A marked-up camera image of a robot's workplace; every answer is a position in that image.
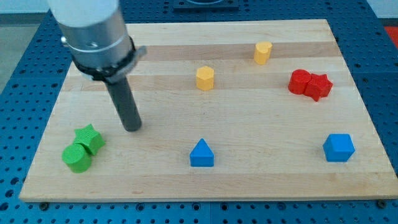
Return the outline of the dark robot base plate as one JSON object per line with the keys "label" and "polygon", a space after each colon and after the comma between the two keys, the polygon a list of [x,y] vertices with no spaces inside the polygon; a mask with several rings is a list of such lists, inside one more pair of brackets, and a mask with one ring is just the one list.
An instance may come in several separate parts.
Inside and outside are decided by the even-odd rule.
{"label": "dark robot base plate", "polygon": [[238,0],[172,0],[174,10],[239,9]]}

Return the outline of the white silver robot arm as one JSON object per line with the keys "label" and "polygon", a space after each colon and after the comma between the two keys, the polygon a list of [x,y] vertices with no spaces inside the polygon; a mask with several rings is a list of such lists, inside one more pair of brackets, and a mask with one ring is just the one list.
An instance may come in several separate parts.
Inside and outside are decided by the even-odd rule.
{"label": "white silver robot arm", "polygon": [[147,53],[135,48],[119,0],[48,0],[62,44],[90,80],[116,83]]}

